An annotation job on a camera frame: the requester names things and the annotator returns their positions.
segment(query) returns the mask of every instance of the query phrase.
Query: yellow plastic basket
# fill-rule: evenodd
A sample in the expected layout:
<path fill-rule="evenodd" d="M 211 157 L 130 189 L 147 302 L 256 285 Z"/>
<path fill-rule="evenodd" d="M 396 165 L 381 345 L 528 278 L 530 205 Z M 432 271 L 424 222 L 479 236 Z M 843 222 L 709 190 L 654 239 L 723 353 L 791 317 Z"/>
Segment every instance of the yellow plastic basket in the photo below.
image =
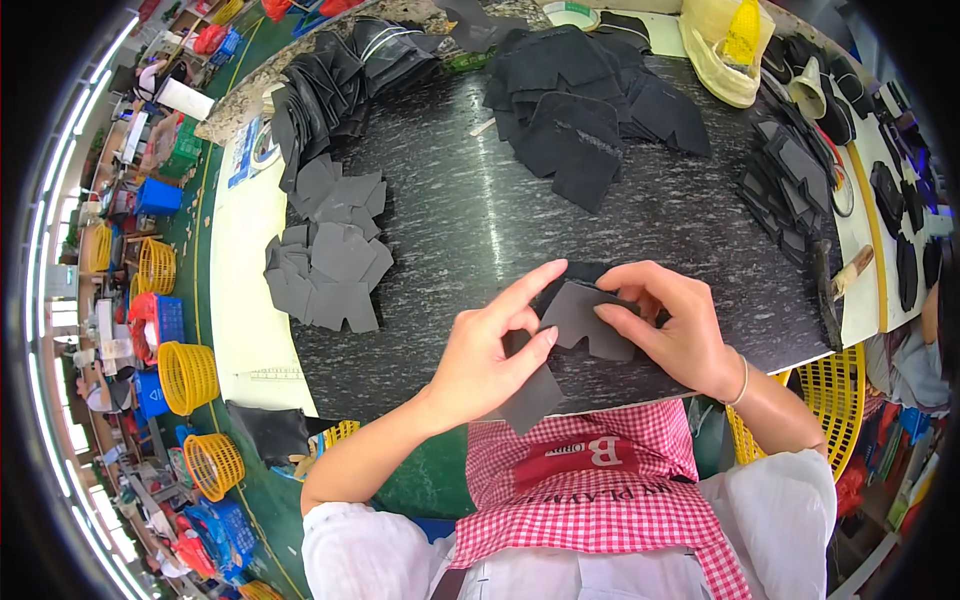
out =
<path fill-rule="evenodd" d="M 843 474 L 853 454 L 863 421 L 863 394 L 866 386 L 863 345 L 857 344 L 826 358 L 797 368 L 804 388 L 804 401 L 820 420 L 827 436 L 827 460 L 833 468 L 833 480 Z M 789 372 L 779 373 L 786 385 Z M 766 456 L 754 441 L 743 420 L 727 407 L 727 419 L 733 434 L 736 462 L 746 465 Z"/>
<path fill-rule="evenodd" d="M 340 442 L 346 436 L 352 435 L 360 428 L 359 420 L 342 420 L 324 432 L 324 449 Z"/>
<path fill-rule="evenodd" d="M 243 0 L 230 0 L 217 11 L 210 22 L 214 25 L 226 25 L 243 8 Z"/>
<path fill-rule="evenodd" d="M 133 306 L 133 299 L 140 295 L 143 290 L 140 289 L 140 273 L 134 273 L 130 278 L 130 289 L 127 291 L 127 310 Z"/>
<path fill-rule="evenodd" d="M 237 588 L 237 591 L 244 600 L 283 600 L 283 596 L 262 581 L 251 581 Z"/>
<path fill-rule="evenodd" d="M 113 230 L 101 223 L 93 230 L 94 254 L 90 271 L 106 271 L 110 267 L 110 250 L 113 248 Z"/>
<path fill-rule="evenodd" d="M 163 396 L 175 415 L 186 417 L 220 395 L 213 350 L 195 344 L 164 342 L 156 357 Z"/>
<path fill-rule="evenodd" d="M 177 256 L 169 244 L 153 239 L 143 240 L 140 247 L 140 291 L 166 296 L 174 291 L 177 281 Z"/>
<path fill-rule="evenodd" d="M 223 500 L 227 490 L 246 474 L 237 446 L 223 433 L 187 436 L 183 460 L 190 477 L 211 502 Z"/>

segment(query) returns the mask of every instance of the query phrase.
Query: granite countertop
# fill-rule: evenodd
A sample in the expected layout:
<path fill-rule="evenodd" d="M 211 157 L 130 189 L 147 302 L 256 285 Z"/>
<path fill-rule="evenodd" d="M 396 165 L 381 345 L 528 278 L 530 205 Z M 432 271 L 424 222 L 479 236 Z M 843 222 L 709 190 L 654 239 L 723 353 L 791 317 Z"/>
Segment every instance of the granite countertop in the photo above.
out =
<path fill-rule="evenodd" d="M 553 194 L 513 157 L 487 121 L 487 76 L 447 76 L 379 98 L 367 133 L 331 149 L 348 175 L 382 171 L 387 209 L 377 217 L 396 261 L 372 293 L 381 328 L 354 334 L 291 322 L 310 393 L 323 418 L 372 420 L 412 396 L 436 369 L 454 316 L 483 306 L 557 257 L 625 263 L 654 259 L 712 287 L 725 341 L 758 368 L 777 371 L 824 354 L 816 285 L 792 266 L 735 194 L 751 151 L 752 121 L 767 112 L 727 106 L 685 59 L 648 66 L 701 108 L 712 158 L 628 141 L 622 181 L 596 215 Z M 288 210 L 288 225 L 300 219 Z M 839 263 L 839 243 L 832 238 Z M 642 352 L 632 363 L 555 352 L 565 394 L 557 414 L 687 393 Z"/>
<path fill-rule="evenodd" d="M 521 16 L 531 29 L 551 27 L 546 14 L 534 0 L 484 0 L 481 2 L 492 16 Z M 312 52 L 317 32 L 332 31 L 346 39 L 353 31 L 357 16 L 375 16 L 393 21 L 411 20 L 423 25 L 428 34 L 445 34 L 446 17 L 431 0 L 367 0 L 321 24 L 317 29 L 298 37 L 243 78 L 226 96 L 217 101 L 206 120 L 197 125 L 198 137 L 225 146 L 236 132 L 250 123 L 263 109 L 263 92 L 272 84 L 285 81 L 280 74 L 298 54 Z M 464 54 L 453 44 L 446 44 L 442 58 Z"/>

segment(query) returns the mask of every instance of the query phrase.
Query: white shirt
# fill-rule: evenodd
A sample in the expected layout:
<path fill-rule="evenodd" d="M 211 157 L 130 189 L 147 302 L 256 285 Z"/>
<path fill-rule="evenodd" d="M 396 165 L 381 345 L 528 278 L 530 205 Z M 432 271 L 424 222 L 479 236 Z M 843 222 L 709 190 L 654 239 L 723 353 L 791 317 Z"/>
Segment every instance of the white shirt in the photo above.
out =
<path fill-rule="evenodd" d="M 167 557 L 164 556 L 162 552 L 157 550 L 156 556 L 154 556 L 156 561 L 160 563 L 160 572 L 163 573 L 164 577 L 169 577 L 171 579 L 177 579 L 189 573 L 191 568 L 188 566 L 177 567 L 173 563 L 167 560 Z"/>
<path fill-rule="evenodd" d="M 159 70 L 159 68 L 160 68 L 160 63 L 159 63 L 159 62 L 155 62 L 154 64 L 151 64 L 150 66 L 143 67 L 143 71 L 140 72 L 140 80 L 139 80 L 140 87 L 142 87 L 143 89 L 151 92 L 150 94 L 144 94 L 144 96 L 148 96 L 148 95 L 150 96 L 149 98 L 144 98 L 145 100 L 153 100 L 153 99 L 154 99 L 154 94 L 153 94 L 153 92 L 156 91 L 156 90 L 154 89 L 154 84 L 155 84 L 155 79 L 156 79 L 155 75 L 156 75 L 157 70 Z"/>
<path fill-rule="evenodd" d="M 824 598 L 836 519 L 833 474 L 815 450 L 781 453 L 697 484 L 740 560 L 756 600 Z M 303 519 L 303 566 L 313 597 L 425 600 L 456 547 L 427 543 L 404 516 L 327 502 Z M 507 548 L 474 564 L 459 600 L 703 600 L 712 594 L 688 548 L 585 554 Z"/>

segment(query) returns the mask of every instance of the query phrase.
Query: bracelet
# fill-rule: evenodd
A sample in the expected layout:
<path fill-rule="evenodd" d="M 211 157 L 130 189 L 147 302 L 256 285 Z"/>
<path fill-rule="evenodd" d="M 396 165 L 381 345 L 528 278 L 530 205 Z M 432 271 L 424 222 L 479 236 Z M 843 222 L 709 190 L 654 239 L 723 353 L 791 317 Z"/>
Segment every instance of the bracelet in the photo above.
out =
<path fill-rule="evenodd" d="M 743 354 L 740 354 L 740 359 L 743 361 L 743 388 L 740 390 L 740 394 L 737 395 L 736 400 L 733 402 L 721 402 L 726 406 L 736 406 L 736 403 L 743 399 L 743 395 L 747 393 L 747 383 L 750 380 L 750 367 L 747 366 L 747 357 Z"/>

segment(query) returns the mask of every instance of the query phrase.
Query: yellow line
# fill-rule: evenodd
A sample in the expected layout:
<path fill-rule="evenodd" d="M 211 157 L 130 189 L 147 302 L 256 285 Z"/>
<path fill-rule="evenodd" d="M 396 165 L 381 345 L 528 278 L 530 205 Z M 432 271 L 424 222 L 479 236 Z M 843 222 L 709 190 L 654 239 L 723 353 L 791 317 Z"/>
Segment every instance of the yellow line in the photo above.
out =
<path fill-rule="evenodd" d="M 867 174 L 863 170 L 863 163 L 860 161 L 860 153 L 856 150 L 856 145 L 851 142 L 847 144 L 847 152 L 850 153 L 850 159 L 853 163 L 853 171 L 856 173 L 856 182 L 860 188 L 860 196 L 863 197 L 863 206 L 867 210 L 867 222 L 870 223 L 870 239 L 874 244 L 874 258 L 876 259 L 876 296 L 879 302 L 880 313 L 880 331 L 886 332 L 889 327 L 887 323 L 887 269 L 883 257 L 883 233 L 880 231 L 880 223 L 876 219 L 876 200 L 874 199 L 873 187 Z"/>
<path fill-rule="evenodd" d="M 260 20 L 256 22 L 256 25 L 253 26 L 253 33 L 250 36 L 250 40 L 247 42 L 247 47 L 244 48 L 243 53 L 240 55 L 240 59 L 237 61 L 237 66 L 233 69 L 233 76 L 230 78 L 230 83 L 227 85 L 227 92 L 230 92 L 233 89 L 233 82 L 236 81 L 237 73 L 240 72 L 240 65 L 243 64 L 243 59 L 247 55 L 247 51 L 250 50 L 251 43 L 253 42 L 253 37 L 256 36 L 256 32 L 260 29 L 260 25 L 263 23 L 264 17 L 260 17 Z M 210 168 L 210 154 L 213 151 L 213 142 L 209 142 L 206 146 L 206 158 L 204 159 L 204 176 L 200 182 L 200 195 L 197 200 L 197 216 L 194 221 L 194 238 L 193 238 L 193 316 L 194 316 L 194 325 L 197 327 L 197 341 L 202 343 L 203 340 L 200 334 L 200 295 L 198 293 L 198 278 L 197 278 L 197 257 L 198 257 L 198 248 L 200 247 L 200 215 L 201 211 L 204 208 L 204 190 L 206 189 L 206 173 Z M 217 433 L 220 433 L 220 423 L 217 421 L 217 413 L 213 410 L 213 403 L 207 404 L 207 407 L 210 409 L 210 416 L 213 418 L 213 428 L 217 430 Z M 280 564 L 280 559 L 276 556 L 274 549 L 270 547 L 270 543 L 267 542 L 267 534 L 263 531 L 263 528 L 260 526 L 260 522 L 256 520 L 256 515 L 253 514 L 253 510 L 250 508 L 250 503 L 247 502 L 247 497 L 244 495 L 243 490 L 237 486 L 236 489 L 240 493 L 240 499 L 243 501 L 244 508 L 247 509 L 247 514 L 250 516 L 250 522 L 253 525 L 253 529 L 256 530 L 257 535 L 263 541 L 263 547 L 266 548 L 267 554 L 270 555 L 270 558 L 274 559 L 276 567 L 280 569 L 280 573 L 283 574 L 283 577 L 287 580 L 287 583 L 290 584 L 290 587 L 297 594 L 300 600 L 304 600 L 303 594 L 300 593 L 300 590 L 297 589 L 297 585 L 294 584 L 293 580 L 290 579 L 290 575 L 287 573 L 286 569 L 283 568 L 283 565 Z"/>

